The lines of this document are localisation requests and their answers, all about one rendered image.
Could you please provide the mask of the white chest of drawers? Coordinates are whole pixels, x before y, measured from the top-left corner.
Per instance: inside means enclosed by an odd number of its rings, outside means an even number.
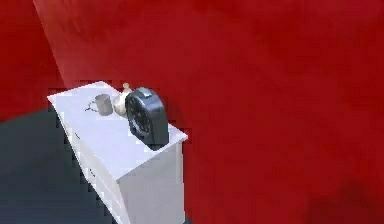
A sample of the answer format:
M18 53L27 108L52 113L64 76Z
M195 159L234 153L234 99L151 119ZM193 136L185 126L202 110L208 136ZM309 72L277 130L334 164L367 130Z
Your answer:
M99 81L48 97L85 179L118 224L183 224L187 135L170 125L169 143L153 151L131 134L123 117L88 108L100 94L116 97L118 91Z

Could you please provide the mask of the grey mug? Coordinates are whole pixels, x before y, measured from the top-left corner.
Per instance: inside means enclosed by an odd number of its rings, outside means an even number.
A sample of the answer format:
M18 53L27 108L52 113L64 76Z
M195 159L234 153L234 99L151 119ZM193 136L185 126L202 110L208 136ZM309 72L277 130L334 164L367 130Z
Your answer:
M101 116L108 116L113 113L112 103L108 94L100 94L95 97L97 112Z

